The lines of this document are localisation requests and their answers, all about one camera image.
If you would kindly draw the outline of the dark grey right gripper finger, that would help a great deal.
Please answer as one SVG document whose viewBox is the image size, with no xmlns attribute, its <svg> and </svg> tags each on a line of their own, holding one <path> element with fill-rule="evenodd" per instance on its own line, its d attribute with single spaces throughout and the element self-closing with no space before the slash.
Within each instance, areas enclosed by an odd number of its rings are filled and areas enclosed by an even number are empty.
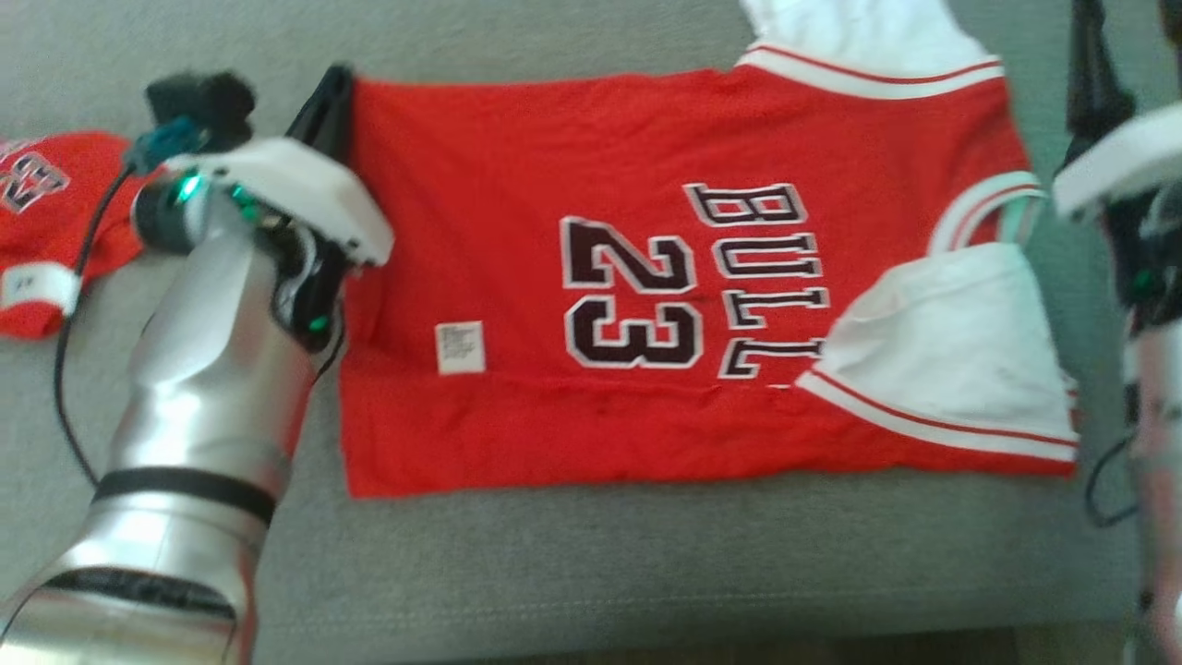
<svg viewBox="0 0 1182 665">
<path fill-rule="evenodd" d="M 1102 1 L 1072 1 L 1069 26 L 1067 132 L 1069 156 L 1122 126 L 1136 111 L 1135 97 L 1123 89 L 1104 34 Z"/>
</svg>

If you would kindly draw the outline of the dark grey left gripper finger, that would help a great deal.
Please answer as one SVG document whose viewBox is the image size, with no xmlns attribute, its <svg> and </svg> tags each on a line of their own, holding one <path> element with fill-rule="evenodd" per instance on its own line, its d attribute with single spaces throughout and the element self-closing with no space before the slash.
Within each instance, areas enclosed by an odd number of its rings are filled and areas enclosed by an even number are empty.
<svg viewBox="0 0 1182 665">
<path fill-rule="evenodd" d="M 337 63 L 329 66 L 284 137 L 348 167 L 352 148 L 355 86 L 351 65 Z"/>
</svg>

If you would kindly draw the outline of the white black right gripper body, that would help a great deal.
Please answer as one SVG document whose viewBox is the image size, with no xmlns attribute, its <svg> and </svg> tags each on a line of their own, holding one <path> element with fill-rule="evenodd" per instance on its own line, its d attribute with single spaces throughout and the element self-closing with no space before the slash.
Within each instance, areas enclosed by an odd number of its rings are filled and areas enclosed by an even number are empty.
<svg viewBox="0 0 1182 665">
<path fill-rule="evenodd" d="M 1056 172 L 1060 219 L 1097 223 L 1126 308 L 1178 312 L 1178 215 L 1158 202 L 1178 191 L 1181 105 L 1128 119 Z"/>
</svg>

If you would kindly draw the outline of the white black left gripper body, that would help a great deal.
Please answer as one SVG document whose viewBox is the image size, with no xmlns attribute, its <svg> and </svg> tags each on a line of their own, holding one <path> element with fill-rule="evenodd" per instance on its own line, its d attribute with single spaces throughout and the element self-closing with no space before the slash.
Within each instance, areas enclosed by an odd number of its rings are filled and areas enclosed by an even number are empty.
<svg viewBox="0 0 1182 665">
<path fill-rule="evenodd" d="M 314 357 L 336 333 L 348 272 L 392 253 L 366 185 L 300 141 L 180 155 L 165 172 L 165 245 L 186 257 L 164 296 L 168 359 Z"/>
</svg>

